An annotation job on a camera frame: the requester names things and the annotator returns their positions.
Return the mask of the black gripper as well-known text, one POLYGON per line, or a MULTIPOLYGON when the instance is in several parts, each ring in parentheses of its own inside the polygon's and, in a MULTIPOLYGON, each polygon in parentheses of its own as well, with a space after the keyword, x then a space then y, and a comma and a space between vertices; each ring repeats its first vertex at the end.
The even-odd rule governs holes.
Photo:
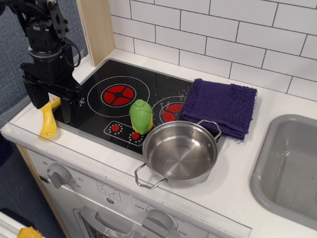
POLYGON ((78 115, 82 86, 74 79, 74 64, 70 42, 55 43, 52 46, 29 44, 32 63, 22 63, 25 89, 36 109, 49 102, 48 93, 61 97, 61 109, 65 123, 78 115))

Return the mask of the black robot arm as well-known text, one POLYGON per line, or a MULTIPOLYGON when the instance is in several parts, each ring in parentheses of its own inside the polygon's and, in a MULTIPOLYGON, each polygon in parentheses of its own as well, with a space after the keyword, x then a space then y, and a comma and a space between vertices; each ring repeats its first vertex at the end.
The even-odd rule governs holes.
POLYGON ((79 112, 82 86, 74 79, 73 49, 67 38, 68 20, 56 0, 2 0, 0 11, 9 8, 18 18, 29 42, 33 63, 22 63, 23 80, 33 105, 40 109, 49 102, 49 94, 60 97, 64 122, 79 112))

